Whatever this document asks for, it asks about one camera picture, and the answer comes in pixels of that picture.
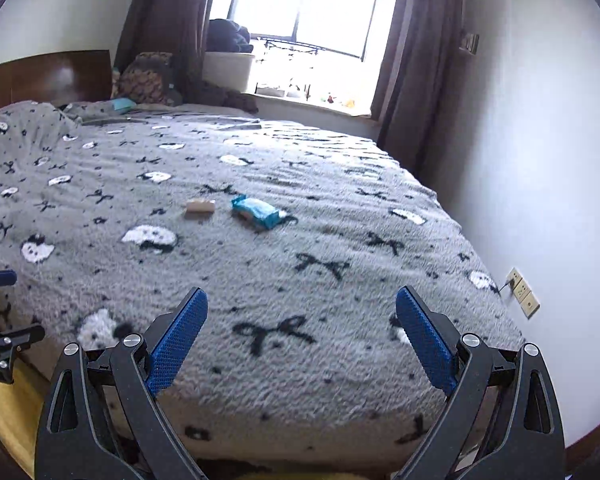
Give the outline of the small white stick tube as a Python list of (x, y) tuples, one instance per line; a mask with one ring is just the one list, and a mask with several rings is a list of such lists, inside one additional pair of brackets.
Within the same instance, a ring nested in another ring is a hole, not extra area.
[(215, 201), (208, 198), (192, 198), (185, 205), (188, 216), (206, 216), (215, 213)]

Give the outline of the light blue snack wrapper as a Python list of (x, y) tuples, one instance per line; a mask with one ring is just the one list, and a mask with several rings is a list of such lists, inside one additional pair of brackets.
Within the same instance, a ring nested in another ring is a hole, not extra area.
[(232, 211), (259, 229), (272, 230), (287, 217), (286, 211), (247, 195), (232, 199)]

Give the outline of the yellow fluffy rug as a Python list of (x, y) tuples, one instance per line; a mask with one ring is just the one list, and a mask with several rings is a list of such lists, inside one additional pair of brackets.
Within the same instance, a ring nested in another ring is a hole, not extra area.
[(38, 422), (50, 383), (27, 363), (18, 361), (14, 382), (0, 382), (0, 441), (24, 472), (34, 478)]

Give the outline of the grey patterned fleece blanket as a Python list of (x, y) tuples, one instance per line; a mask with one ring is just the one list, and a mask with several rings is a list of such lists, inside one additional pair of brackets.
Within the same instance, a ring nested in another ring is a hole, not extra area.
[[(286, 211), (272, 230), (232, 199)], [(192, 198), (215, 213), (188, 216)], [(461, 332), (516, 349), (498, 286), (437, 195), (358, 136), (183, 106), (0, 110), (0, 290), (44, 376), (62, 347), (146, 330), (189, 289), (209, 314), (160, 398), (198, 458), (403, 463), (442, 409), (396, 319), (410, 285)]]

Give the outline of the dark wooden headboard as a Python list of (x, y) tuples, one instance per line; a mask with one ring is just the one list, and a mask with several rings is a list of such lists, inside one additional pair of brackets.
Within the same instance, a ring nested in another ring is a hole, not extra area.
[(46, 53), (0, 64), (0, 108), (21, 101), (56, 106), (105, 101), (111, 89), (108, 50)]

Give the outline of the teal small pillow item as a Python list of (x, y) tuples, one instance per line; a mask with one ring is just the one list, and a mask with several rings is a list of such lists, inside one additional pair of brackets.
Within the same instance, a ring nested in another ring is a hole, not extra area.
[(137, 104), (129, 98), (117, 98), (109, 101), (116, 113), (125, 114), (137, 107)]

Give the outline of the brown patterned cushion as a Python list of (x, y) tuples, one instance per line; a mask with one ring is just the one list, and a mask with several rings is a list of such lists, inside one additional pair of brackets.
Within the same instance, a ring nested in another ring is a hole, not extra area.
[(169, 52), (140, 53), (118, 77), (116, 96), (136, 104), (181, 105), (172, 61)]

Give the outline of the white storage box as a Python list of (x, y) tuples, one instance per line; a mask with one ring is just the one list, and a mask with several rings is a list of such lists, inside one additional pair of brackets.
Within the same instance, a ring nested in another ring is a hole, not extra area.
[(246, 92), (255, 59), (252, 53), (207, 52), (204, 55), (202, 79), (219, 87)]

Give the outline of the dark clothes pile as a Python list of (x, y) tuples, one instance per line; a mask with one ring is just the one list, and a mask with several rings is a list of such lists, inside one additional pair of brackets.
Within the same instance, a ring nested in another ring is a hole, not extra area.
[(230, 20), (216, 18), (209, 22), (208, 52), (251, 53), (251, 35), (248, 29)]

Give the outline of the metal drying rack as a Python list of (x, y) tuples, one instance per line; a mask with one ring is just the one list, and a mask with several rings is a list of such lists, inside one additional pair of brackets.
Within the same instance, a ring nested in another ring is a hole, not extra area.
[(269, 66), (312, 66), (322, 52), (319, 47), (295, 44), (277, 38), (259, 38), (261, 61)]

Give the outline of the left dark brown curtain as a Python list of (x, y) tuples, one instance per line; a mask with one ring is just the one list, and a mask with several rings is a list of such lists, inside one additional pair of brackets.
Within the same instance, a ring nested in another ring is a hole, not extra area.
[(169, 52), (183, 103), (257, 113), (252, 96), (202, 79), (210, 6), (211, 0), (132, 0), (114, 67), (121, 75), (142, 52)]

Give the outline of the dark brown curtain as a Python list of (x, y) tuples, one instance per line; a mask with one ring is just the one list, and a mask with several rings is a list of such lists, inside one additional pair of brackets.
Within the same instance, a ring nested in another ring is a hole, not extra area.
[(420, 173), (460, 46), (463, 0), (396, 0), (370, 111), (377, 145)]
[(183, 103), (257, 113), (252, 96), (202, 79), (210, 6), (211, 0), (132, 0), (114, 67), (121, 75), (142, 52), (169, 52)]

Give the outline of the right dark brown curtain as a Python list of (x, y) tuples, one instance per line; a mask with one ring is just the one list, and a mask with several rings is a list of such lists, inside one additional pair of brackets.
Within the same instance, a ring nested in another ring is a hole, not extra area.
[(377, 145), (420, 173), (460, 46), (463, 0), (396, 0), (370, 111)]

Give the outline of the wall power socket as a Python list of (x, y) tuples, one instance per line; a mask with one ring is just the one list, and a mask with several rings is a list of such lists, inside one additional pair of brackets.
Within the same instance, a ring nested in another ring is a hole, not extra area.
[(506, 276), (505, 288), (518, 302), (526, 318), (532, 318), (540, 308), (540, 300), (532, 292), (529, 283), (524, 279), (521, 273), (513, 268)]

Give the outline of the wall light switch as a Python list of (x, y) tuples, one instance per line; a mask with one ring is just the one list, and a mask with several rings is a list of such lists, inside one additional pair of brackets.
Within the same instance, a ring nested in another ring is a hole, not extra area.
[(475, 32), (466, 32), (463, 30), (460, 33), (460, 50), (471, 56), (476, 56), (480, 42), (480, 35)]

